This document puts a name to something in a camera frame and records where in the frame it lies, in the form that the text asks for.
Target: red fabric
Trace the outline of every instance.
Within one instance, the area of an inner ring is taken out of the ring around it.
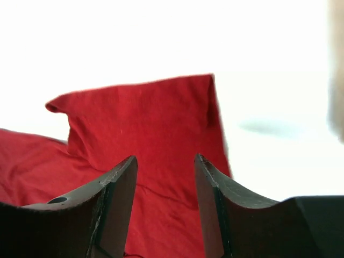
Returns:
[[[126,253],[145,258],[204,257],[195,154],[202,153],[229,174],[211,75],[72,92],[46,107],[67,114],[68,147],[51,139],[40,144],[34,136],[30,136],[34,144],[15,143],[13,136],[13,141],[6,143],[12,147],[0,157],[0,166],[12,152],[18,152],[18,158],[0,168],[8,174],[5,184],[9,184],[18,174],[7,166],[23,160],[22,178],[16,179],[20,183],[12,184],[12,190],[6,188],[7,196],[16,192],[15,201],[20,202],[36,201],[39,195],[51,199],[74,188],[77,183],[71,181],[85,183],[99,175],[99,170],[108,171],[127,156],[136,155],[138,181]],[[66,164],[61,169],[62,157]],[[48,175],[55,181],[48,183]],[[29,193],[37,198],[22,199]]]
[[[0,201],[24,206],[46,203],[104,172],[67,153],[63,142],[0,130]]]

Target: hole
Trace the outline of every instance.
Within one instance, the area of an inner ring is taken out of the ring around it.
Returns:
[[[52,199],[50,202],[48,202],[48,204],[50,204],[50,203],[62,203],[66,200],[67,200],[66,197],[58,197],[58,198]]]

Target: blurry object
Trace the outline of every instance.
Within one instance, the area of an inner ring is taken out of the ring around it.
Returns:
[[[344,1],[329,1],[332,71],[329,120],[341,141],[344,141]]]
[[[280,138],[294,138],[300,135],[303,131],[297,126],[284,122],[269,119],[251,119],[243,121],[239,124],[244,130],[250,132],[270,135]]]
[[[123,257],[136,178],[131,156],[47,204],[0,203],[1,257]]]
[[[206,257],[344,256],[344,196],[279,203],[241,186],[201,155],[195,177]]]

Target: white background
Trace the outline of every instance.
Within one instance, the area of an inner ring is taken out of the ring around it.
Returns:
[[[212,72],[237,181],[344,194],[326,19],[325,0],[1,1],[0,127],[67,139],[59,94]]]

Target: black surface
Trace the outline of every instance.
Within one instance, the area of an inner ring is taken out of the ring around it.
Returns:
[[[0,257],[123,257],[136,177],[131,156],[47,204],[0,203]]]
[[[343,196],[277,202],[241,186],[201,155],[195,173],[207,258],[344,257]]]

